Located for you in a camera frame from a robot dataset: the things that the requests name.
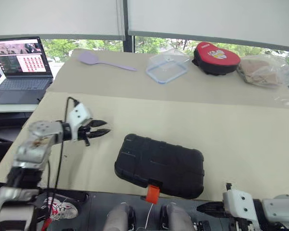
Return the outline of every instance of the laptop keyboard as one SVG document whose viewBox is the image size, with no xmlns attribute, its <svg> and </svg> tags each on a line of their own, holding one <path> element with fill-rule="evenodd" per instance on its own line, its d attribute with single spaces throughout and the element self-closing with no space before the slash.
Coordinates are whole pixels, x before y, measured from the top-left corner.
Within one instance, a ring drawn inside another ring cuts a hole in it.
<svg viewBox="0 0 289 231">
<path fill-rule="evenodd" d="M 43 90 L 49 79 L 6 79 L 0 90 Z"/>
</svg>

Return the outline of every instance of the white cable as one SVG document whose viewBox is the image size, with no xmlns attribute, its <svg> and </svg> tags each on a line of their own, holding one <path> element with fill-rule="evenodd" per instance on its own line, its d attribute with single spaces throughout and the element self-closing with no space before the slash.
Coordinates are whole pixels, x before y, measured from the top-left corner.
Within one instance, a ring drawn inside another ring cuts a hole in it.
<svg viewBox="0 0 289 231">
<path fill-rule="evenodd" d="M 148 213 L 148 216 L 146 217 L 146 222 L 145 222 L 145 227 L 144 227 L 145 230 L 146 230 L 146 227 L 147 227 L 147 225 L 148 225 L 149 215 L 150 215 L 150 212 L 151 212 L 151 209 L 152 209 L 153 205 L 154 205 L 154 204 L 152 203 L 152 205 L 151 205 L 151 207 L 150 207 L 150 210 L 149 210 L 149 213 Z"/>
</svg>

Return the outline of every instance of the black plastic case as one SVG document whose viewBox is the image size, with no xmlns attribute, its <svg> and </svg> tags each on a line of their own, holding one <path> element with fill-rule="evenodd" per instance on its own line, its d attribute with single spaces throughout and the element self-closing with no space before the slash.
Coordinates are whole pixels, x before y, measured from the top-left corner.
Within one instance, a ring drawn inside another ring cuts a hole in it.
<svg viewBox="0 0 289 231">
<path fill-rule="evenodd" d="M 186 199 L 197 198 L 203 191 L 200 151 L 135 134 L 125 137 L 115 162 L 115 173 L 143 188 L 152 184 L 161 193 Z"/>
</svg>

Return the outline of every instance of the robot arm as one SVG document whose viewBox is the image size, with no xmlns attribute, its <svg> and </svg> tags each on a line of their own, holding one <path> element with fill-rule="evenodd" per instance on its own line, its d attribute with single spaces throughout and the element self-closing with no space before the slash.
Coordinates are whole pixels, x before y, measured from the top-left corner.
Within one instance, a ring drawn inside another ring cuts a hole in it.
<svg viewBox="0 0 289 231">
<path fill-rule="evenodd" d="M 90 127 L 99 127 L 106 122 L 92 120 L 90 111 L 82 103 L 76 100 L 74 103 L 75 107 L 69 113 L 66 123 L 38 121 L 29 126 L 28 139 L 18 147 L 6 185 L 0 188 L 0 222 L 21 220 L 25 223 L 22 223 L 20 230 L 32 228 L 30 225 L 36 211 L 29 202 L 35 201 L 40 193 L 37 185 L 53 145 L 68 140 L 84 140 L 86 146 L 89 146 L 88 138 L 103 136 L 110 131 L 99 129 L 91 132 Z"/>
</svg>

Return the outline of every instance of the white roller blind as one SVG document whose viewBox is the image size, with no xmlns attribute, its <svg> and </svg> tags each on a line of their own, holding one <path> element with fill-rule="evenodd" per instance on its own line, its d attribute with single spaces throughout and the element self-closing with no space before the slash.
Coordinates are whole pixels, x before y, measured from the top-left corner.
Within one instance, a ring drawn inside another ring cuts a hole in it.
<svg viewBox="0 0 289 231">
<path fill-rule="evenodd" d="M 129 0 L 129 34 L 239 39 L 289 46 L 289 0 Z"/>
<path fill-rule="evenodd" d="M 106 35 L 123 38 L 122 0 L 0 0 L 0 36 Z"/>
</svg>

